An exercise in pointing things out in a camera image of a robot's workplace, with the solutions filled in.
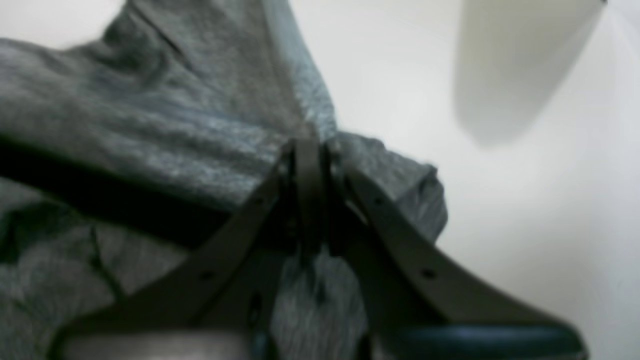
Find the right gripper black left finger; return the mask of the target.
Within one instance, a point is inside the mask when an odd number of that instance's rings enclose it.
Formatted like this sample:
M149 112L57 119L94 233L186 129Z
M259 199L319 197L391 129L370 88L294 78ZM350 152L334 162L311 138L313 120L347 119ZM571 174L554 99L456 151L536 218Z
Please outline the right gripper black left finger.
M266 180L162 278L64 326L50 360L278 360L271 335L286 260L304 242L297 180L313 142L288 144Z

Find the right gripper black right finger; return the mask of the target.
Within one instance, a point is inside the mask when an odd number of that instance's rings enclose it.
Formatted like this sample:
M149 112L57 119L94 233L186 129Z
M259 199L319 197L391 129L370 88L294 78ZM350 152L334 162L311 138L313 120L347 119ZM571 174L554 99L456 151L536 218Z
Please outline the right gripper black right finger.
M519 301L440 251L333 143L313 145L324 241L354 271L372 360L586 360L571 324Z

